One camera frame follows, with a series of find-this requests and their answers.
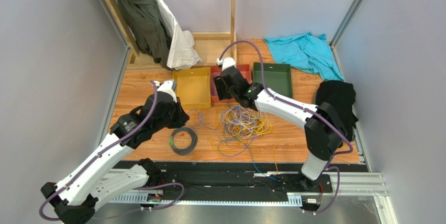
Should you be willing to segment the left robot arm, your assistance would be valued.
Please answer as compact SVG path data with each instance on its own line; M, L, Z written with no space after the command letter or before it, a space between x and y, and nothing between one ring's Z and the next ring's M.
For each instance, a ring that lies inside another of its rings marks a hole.
M145 105L121 116L99 147L72 173L41 188L45 197L39 209L43 219L63 223L87 223L95 212L119 195L136 188L161 189L160 169L149 158L103 180L127 154L161 129L178 129L189 116L171 88L159 87Z

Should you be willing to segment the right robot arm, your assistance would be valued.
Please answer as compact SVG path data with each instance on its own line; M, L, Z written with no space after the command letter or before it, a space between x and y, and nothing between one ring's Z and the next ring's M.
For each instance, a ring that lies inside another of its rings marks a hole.
M319 178L347 139L347 130L329 103L305 104L282 96L263 84L249 84L234 66L224 69L213 80L220 100L233 98L242 107L275 115L304 131L309 155L300 173L308 181Z

